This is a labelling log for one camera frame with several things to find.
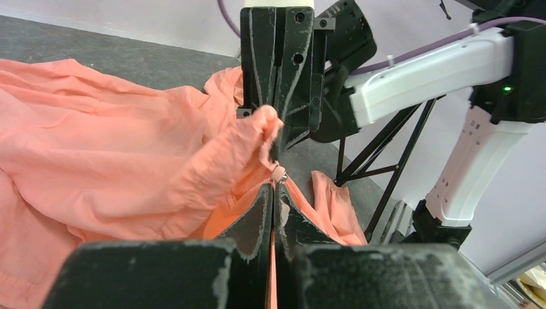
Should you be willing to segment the salmon pink zip jacket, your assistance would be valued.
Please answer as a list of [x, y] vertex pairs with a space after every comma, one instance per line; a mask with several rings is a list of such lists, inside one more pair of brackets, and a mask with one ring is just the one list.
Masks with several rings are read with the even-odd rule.
[[212, 239], [280, 180], [271, 106], [242, 70], [157, 90], [73, 59], [1, 61], [1, 307], [40, 308], [91, 241]]

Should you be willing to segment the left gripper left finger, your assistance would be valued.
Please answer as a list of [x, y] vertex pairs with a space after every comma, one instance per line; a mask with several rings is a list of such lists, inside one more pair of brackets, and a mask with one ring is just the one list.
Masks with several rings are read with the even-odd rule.
[[211, 240], [85, 243], [45, 308], [267, 308], [273, 188]]

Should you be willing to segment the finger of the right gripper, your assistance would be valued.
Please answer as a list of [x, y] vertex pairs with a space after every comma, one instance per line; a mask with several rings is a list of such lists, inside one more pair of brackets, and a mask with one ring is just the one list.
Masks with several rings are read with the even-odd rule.
[[326, 43], [334, 19], [315, 20], [314, 9], [293, 6], [281, 9], [284, 32], [272, 102], [284, 123], [272, 146], [272, 157], [283, 153], [319, 129], [325, 83]]
[[274, 7], [245, 7], [240, 12], [243, 107], [253, 113], [274, 95], [276, 15]]

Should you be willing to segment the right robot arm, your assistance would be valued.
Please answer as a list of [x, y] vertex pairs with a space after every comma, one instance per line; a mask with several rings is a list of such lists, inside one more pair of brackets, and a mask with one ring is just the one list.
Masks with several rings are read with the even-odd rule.
[[284, 123], [271, 154], [280, 159], [312, 139], [339, 142], [384, 117], [388, 123], [349, 165], [336, 188], [390, 173], [364, 235], [371, 240], [433, 111], [447, 160], [426, 176], [430, 191], [413, 213], [412, 243], [459, 247], [475, 209], [511, 149], [545, 121], [545, 3], [499, 1], [473, 12], [468, 29], [398, 57], [367, 65], [377, 44], [355, 1], [316, 14], [312, 1], [246, 1], [240, 12], [244, 108], [269, 104]]

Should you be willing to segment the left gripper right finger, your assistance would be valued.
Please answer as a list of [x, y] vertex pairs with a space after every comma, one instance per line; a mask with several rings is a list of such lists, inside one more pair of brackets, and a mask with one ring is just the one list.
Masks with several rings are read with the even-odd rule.
[[479, 280], [449, 245], [346, 246], [274, 191], [279, 308], [487, 308]]

